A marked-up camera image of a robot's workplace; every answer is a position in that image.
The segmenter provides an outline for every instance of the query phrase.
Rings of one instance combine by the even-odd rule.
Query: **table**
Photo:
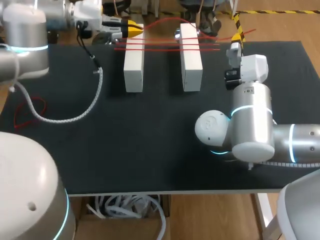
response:
[[[216,109],[230,114],[232,93],[224,86],[225,57],[203,52],[200,92],[183,92],[179,52],[146,52],[143,93],[126,93],[124,52],[93,46],[104,69],[102,95],[93,112],[72,124],[38,122],[14,129],[23,101],[11,94],[0,117],[0,130],[31,138],[56,162],[71,196],[117,193],[276,192],[314,169],[222,162],[194,133],[197,118]],[[263,54],[269,63],[265,84],[271,89],[278,124],[320,123],[320,81],[300,42],[249,42],[244,54]],[[98,84],[94,66],[76,46],[49,47],[50,72],[23,84],[47,103],[45,117],[64,119],[82,113]]]

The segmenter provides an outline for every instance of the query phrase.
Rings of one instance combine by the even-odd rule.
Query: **yellow connector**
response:
[[[128,20],[128,38],[133,38],[144,32],[141,26],[132,20]]]

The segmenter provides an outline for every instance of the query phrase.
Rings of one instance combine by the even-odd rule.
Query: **glowing blue ring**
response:
[[[295,127],[295,124],[292,124],[289,131],[289,153],[290,153],[291,162],[296,163],[295,156],[294,156],[294,148],[292,146],[294,127]]]
[[[215,152],[215,151],[211,151],[213,154],[217,154],[217,155],[224,155],[224,154],[227,154],[227,153],[230,153],[229,151],[224,151],[224,152]]]
[[[63,220],[63,223],[60,227],[60,230],[58,231],[58,233],[55,235],[55,237],[53,238],[53,240],[57,240],[58,237],[60,236],[62,230],[64,229],[65,225],[66,225],[66,222],[67,222],[67,218],[68,218],[68,212],[69,212],[69,198],[68,198],[68,194],[67,194],[67,191],[65,190],[65,195],[66,195],[66,213],[65,213],[65,216],[64,216],[64,220]]]
[[[24,53],[24,52],[37,52],[41,50],[48,49],[48,45],[46,46],[38,46],[38,47],[19,47],[19,46],[11,46],[11,50],[16,53]]]
[[[236,112],[242,110],[242,109],[253,109],[253,108],[258,108],[259,106],[256,106],[256,105],[245,105],[245,106],[240,106],[238,108],[236,108],[235,110],[232,111],[231,113],[231,117],[233,116],[233,114],[235,114]],[[271,109],[269,108],[265,108],[269,113],[271,113],[271,115],[273,114]]]

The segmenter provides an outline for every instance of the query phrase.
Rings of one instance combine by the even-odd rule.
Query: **white cable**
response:
[[[258,162],[258,164],[286,167],[286,168],[298,168],[298,169],[308,169],[308,168],[320,168],[320,163],[289,163],[289,162],[275,162],[275,161],[264,161]]]
[[[40,116],[37,111],[34,108],[34,105],[32,103],[32,100],[28,94],[28,91],[25,89],[25,87],[20,83],[17,82],[16,85],[20,88],[21,92],[23,93],[23,95],[25,96],[25,99],[29,105],[29,108],[32,112],[32,114],[40,121],[46,122],[46,123],[50,123],[50,124],[67,124],[67,123],[73,123],[75,121],[78,121],[80,119],[83,119],[86,115],[88,115],[88,113],[91,112],[91,110],[94,108],[94,106],[96,105],[98,98],[100,96],[101,93],[101,89],[102,89],[102,84],[103,84],[103,80],[104,80],[104,72],[102,67],[98,68],[98,72],[99,72],[99,83],[98,83],[98,88],[96,90],[95,93],[95,97],[91,103],[91,105],[88,107],[87,110],[85,110],[81,115],[73,117],[73,118],[69,118],[69,119],[64,119],[64,120],[54,120],[54,119],[47,119],[45,117]]]
[[[157,206],[159,213],[160,213],[160,217],[161,217],[161,222],[162,222],[162,226],[161,226],[161,230],[159,232],[158,237],[156,238],[156,240],[161,240],[166,232],[166,217],[165,217],[165,213],[164,210],[162,209],[161,205],[159,204],[158,201],[156,201],[154,198],[148,196],[148,195],[144,195],[142,196],[142,198],[149,200],[150,202],[152,202],[154,205]]]
[[[161,240],[166,232],[166,217],[165,213],[160,204],[160,196],[158,195],[158,200],[148,196],[148,195],[118,195],[110,196],[104,203],[104,210],[107,215],[101,213],[101,208],[103,207],[104,196],[96,196],[94,199],[95,209],[87,204],[87,208],[94,213],[100,219],[106,218],[144,218],[144,212],[148,211],[148,208],[151,206],[150,203],[153,203],[156,206],[156,209],[159,210],[161,217],[161,230],[158,234],[157,240]],[[138,211],[134,212],[133,207],[137,202],[143,203],[143,207]]]

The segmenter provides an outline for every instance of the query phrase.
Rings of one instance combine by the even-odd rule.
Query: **black cable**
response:
[[[96,59],[95,55],[93,55],[86,47],[83,38],[81,37],[82,32],[88,27],[88,22],[80,22],[77,21],[76,22],[76,30],[77,30],[77,35],[76,35],[76,41],[78,42],[79,46],[82,47],[86,54],[88,54],[88,56],[93,60],[94,65],[99,69],[101,68],[101,65],[99,63],[99,61]]]

